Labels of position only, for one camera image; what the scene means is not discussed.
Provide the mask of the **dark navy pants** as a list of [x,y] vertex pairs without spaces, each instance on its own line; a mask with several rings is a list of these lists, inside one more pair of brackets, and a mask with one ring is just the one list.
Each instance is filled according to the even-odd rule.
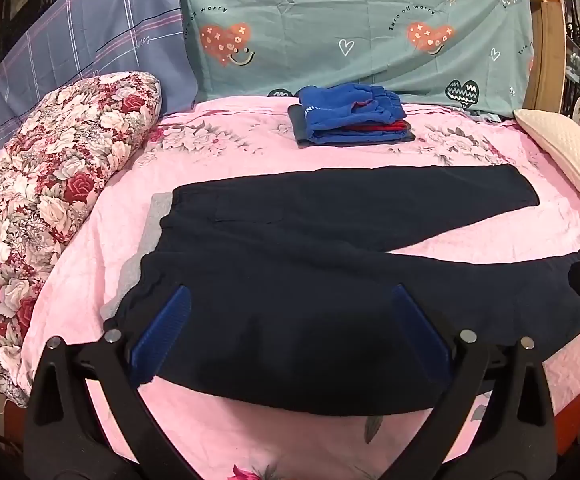
[[133,341],[135,382],[328,416],[431,408],[449,353],[442,315],[547,359],[580,334],[580,252],[517,263],[404,248],[539,198],[510,165],[322,169],[176,188],[138,283],[107,321]]

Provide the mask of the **cream textured pillow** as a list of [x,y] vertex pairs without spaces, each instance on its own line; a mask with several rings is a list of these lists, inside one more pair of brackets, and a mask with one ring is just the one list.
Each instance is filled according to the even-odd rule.
[[576,122],[544,110],[516,110],[514,118],[580,194],[580,127]]

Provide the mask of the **red floral rolled quilt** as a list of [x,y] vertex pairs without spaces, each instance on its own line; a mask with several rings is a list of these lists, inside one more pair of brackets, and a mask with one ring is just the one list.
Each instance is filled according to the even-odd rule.
[[0,149],[0,394],[19,406],[31,391],[22,347],[36,301],[161,103],[149,73],[81,79],[47,93]]

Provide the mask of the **teal heart pattern pillow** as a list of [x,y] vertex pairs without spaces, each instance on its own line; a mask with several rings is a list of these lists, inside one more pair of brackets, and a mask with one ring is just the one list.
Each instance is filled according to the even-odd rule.
[[534,62],[530,0],[179,0],[198,99],[378,84],[511,116]]

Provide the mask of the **folded blue clothes stack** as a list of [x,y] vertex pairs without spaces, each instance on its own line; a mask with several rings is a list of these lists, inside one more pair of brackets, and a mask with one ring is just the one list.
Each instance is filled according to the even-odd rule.
[[372,84],[309,86],[288,107],[296,142],[314,146],[394,144],[416,139],[401,98]]

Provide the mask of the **wooden bed frame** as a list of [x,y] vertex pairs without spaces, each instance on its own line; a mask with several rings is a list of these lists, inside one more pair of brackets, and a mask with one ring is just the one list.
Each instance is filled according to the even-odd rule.
[[566,28],[563,0],[530,0],[534,63],[524,107],[559,113],[566,73]]

